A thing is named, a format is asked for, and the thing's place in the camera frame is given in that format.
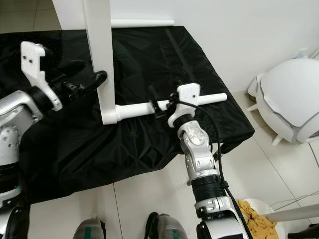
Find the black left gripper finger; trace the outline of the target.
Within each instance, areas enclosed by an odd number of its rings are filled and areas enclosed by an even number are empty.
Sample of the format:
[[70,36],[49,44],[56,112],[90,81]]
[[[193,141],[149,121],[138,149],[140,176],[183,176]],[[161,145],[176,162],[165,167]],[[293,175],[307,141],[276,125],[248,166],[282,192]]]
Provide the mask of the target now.
[[97,91],[98,87],[108,78],[106,71],[97,71],[91,77],[85,78],[80,84],[80,95],[86,96],[89,93]]
[[61,65],[61,73],[64,75],[77,75],[86,68],[85,61],[70,61]]

